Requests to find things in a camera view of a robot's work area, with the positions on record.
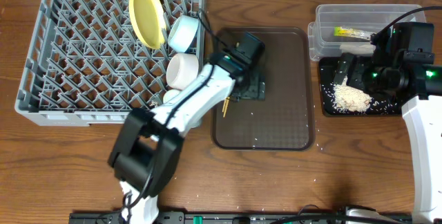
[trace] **dish rack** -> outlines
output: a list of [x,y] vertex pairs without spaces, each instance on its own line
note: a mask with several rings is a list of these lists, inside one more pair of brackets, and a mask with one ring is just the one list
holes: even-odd
[[[196,17],[205,0],[160,0],[165,40],[182,14]],[[176,52],[144,46],[129,0],[41,0],[15,110],[41,126],[122,123],[132,108],[162,104],[166,69]],[[189,53],[202,65],[204,31]]]

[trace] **dark gray tray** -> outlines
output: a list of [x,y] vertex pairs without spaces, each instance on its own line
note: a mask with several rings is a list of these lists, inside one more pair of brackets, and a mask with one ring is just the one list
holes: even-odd
[[227,28],[222,39],[251,32],[265,43],[260,70],[265,101],[230,101],[226,117],[214,108],[212,139],[225,149],[302,151],[314,143],[307,36],[298,28]]

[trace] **wood grain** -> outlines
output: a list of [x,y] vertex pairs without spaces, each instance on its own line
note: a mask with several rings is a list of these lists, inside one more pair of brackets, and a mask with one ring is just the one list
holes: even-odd
[[[116,124],[38,127],[17,114],[15,98],[40,0],[8,0],[0,22],[0,223],[67,223],[72,211],[110,210],[122,193],[106,164]],[[304,31],[322,3],[417,3],[442,0],[208,0],[224,26],[297,26]],[[442,14],[434,52],[442,59]],[[305,152],[226,151],[210,137],[211,114],[186,137],[176,175],[160,194],[163,209],[192,212],[296,212],[345,204],[410,212],[410,141],[400,117],[326,118],[317,63],[311,63],[316,143]]]

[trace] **green led light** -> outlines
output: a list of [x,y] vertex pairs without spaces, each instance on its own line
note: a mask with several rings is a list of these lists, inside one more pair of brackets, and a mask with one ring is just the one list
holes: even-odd
[[436,75],[436,73],[433,72],[433,71],[427,71],[427,76],[428,76],[428,77],[431,77],[431,76],[433,76],[433,75]]

